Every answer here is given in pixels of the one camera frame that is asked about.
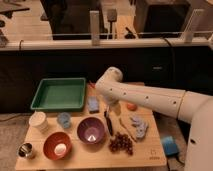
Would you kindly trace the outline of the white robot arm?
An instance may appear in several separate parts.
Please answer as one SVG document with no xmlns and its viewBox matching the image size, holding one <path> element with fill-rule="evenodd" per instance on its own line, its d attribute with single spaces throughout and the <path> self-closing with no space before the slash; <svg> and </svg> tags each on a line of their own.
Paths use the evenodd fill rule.
<svg viewBox="0 0 213 171">
<path fill-rule="evenodd" d="M 184 171 L 213 171 L 213 96 L 122 82 L 123 73 L 109 67 L 95 84 L 110 106 L 127 101 L 191 125 Z"/>
</svg>

